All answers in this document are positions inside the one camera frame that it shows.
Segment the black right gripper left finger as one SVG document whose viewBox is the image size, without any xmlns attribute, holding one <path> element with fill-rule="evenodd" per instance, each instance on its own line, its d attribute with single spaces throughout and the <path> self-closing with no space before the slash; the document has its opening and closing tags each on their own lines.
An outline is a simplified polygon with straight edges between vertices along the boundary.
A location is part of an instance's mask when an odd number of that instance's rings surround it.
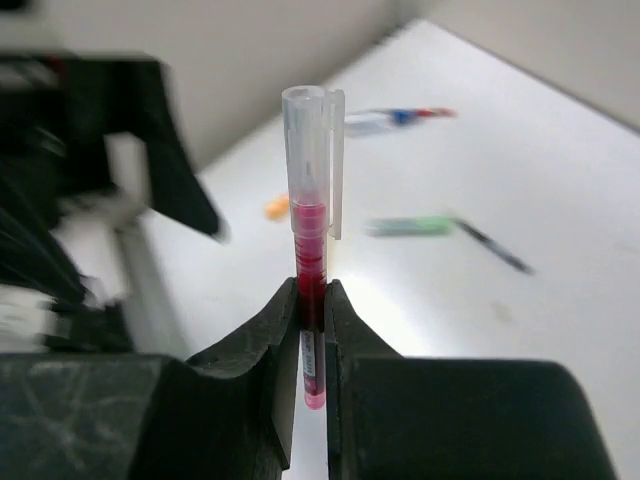
<svg viewBox="0 0 640 480">
<path fill-rule="evenodd" d="M 296 283 L 179 360 L 136 353 L 121 318 L 55 302 L 44 349 L 1 357 L 5 479 L 277 479 L 291 463 Z"/>
</svg>

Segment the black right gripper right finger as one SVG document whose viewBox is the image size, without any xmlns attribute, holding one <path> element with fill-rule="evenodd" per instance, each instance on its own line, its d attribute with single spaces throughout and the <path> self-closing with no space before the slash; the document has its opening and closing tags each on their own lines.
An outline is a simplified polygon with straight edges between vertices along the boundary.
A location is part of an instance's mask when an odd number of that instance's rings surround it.
<svg viewBox="0 0 640 480">
<path fill-rule="evenodd" d="M 406 358 L 355 312 L 325 300 L 332 479 L 612 479 L 587 397 L 562 365 Z"/>
</svg>

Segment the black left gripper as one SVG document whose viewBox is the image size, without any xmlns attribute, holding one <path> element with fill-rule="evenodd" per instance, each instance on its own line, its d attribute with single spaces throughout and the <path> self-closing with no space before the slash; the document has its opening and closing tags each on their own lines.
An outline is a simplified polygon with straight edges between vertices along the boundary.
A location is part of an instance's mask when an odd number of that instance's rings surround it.
<svg viewBox="0 0 640 480">
<path fill-rule="evenodd" d="M 184 350 L 143 217 L 224 220 L 145 55 L 1 54 L 1 346 Z"/>
</svg>

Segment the red gel pen refill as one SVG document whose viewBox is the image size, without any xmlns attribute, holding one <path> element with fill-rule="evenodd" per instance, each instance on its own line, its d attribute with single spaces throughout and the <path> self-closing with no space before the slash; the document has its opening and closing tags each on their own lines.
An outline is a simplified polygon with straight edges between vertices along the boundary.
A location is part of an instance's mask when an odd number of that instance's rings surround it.
<svg viewBox="0 0 640 480">
<path fill-rule="evenodd" d="M 295 86 L 282 92 L 282 107 L 304 400 L 318 410 L 326 401 L 327 238 L 342 231 L 345 96 Z"/>
</svg>

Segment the clear blue cap glue bottle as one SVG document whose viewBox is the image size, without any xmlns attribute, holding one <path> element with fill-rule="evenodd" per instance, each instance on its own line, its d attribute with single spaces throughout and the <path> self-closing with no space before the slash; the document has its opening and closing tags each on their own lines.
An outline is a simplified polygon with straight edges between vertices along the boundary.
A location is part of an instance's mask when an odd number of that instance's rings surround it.
<svg viewBox="0 0 640 480">
<path fill-rule="evenodd" d="M 348 137 L 361 137 L 404 128 L 421 119 L 416 110 L 382 109 L 347 114 L 344 131 Z"/>
</svg>

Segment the red ballpoint pen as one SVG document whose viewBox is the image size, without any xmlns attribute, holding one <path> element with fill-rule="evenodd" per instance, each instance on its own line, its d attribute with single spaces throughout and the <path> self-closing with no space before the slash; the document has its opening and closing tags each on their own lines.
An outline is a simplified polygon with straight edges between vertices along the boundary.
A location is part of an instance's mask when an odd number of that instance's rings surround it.
<svg viewBox="0 0 640 480">
<path fill-rule="evenodd" d="M 414 113 L 419 118 L 453 118 L 456 116 L 454 110 L 442 107 L 416 109 Z"/>
</svg>

